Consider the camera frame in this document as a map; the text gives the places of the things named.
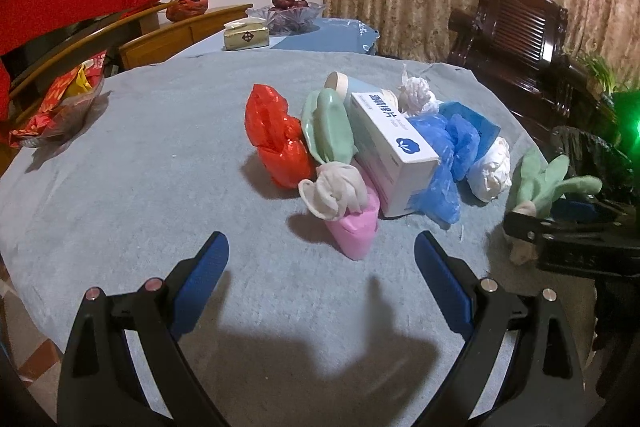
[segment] white box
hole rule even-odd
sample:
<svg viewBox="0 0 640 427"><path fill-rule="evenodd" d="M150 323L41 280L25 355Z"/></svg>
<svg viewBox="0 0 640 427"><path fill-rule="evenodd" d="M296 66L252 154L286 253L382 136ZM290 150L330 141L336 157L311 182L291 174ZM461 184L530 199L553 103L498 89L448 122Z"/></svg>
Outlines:
<svg viewBox="0 0 640 427"><path fill-rule="evenodd" d="M412 212L410 199L425 190L440 158L414 127L378 92L351 94L349 120L358 153L386 217Z"/></svg>

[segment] red plastic bag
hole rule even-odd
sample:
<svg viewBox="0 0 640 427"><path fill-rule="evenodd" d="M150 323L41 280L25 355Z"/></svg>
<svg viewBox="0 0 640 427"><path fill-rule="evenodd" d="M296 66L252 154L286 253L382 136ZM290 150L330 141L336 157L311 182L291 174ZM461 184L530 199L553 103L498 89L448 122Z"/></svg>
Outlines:
<svg viewBox="0 0 640 427"><path fill-rule="evenodd" d="M166 9L166 18L171 22L178 22L202 15L209 7L209 0L178 0L178 4Z"/></svg>
<svg viewBox="0 0 640 427"><path fill-rule="evenodd" d="M312 179L313 159L306 150L300 120L271 86L254 84L244 110L244 129L271 179L279 187L297 188Z"/></svg>

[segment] blue gripper pad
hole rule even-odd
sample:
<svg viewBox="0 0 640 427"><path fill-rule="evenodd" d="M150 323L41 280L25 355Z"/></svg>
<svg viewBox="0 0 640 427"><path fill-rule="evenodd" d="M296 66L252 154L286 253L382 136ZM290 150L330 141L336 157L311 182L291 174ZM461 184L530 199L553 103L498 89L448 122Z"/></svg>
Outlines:
<svg viewBox="0 0 640 427"><path fill-rule="evenodd" d="M415 263L451 331L468 341L474 332L478 279L466 263L449 257L430 232L415 238Z"/></svg>
<svg viewBox="0 0 640 427"><path fill-rule="evenodd" d="M171 334L178 341L193 331L204 306L216 287L229 260L229 243L223 233L212 236L200 249L197 263L174 299L174 321Z"/></svg>

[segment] floor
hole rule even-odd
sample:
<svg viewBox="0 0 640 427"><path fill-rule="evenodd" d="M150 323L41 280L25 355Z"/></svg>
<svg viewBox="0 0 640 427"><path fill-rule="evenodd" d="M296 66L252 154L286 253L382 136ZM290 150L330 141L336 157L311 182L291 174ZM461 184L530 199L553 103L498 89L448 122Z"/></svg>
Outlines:
<svg viewBox="0 0 640 427"><path fill-rule="evenodd" d="M0 341L25 386L56 419L61 354L33 324L0 259Z"/></svg>

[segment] pink pouch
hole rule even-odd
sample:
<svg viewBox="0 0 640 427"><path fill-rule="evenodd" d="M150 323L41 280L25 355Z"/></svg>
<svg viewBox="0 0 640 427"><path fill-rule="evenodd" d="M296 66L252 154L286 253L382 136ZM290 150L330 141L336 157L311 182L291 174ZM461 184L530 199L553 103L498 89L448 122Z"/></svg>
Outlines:
<svg viewBox="0 0 640 427"><path fill-rule="evenodd" d="M360 261L364 259L371 248L373 238L376 237L378 231L378 212L380 211L380 198L373 187L373 183L355 161L351 165L356 167L365 185L367 185L367 194L369 195L369 204L367 208L359 214L350 214L347 211L344 217L337 221L325 221L329 232L335 237L342 253L349 259Z"/></svg>

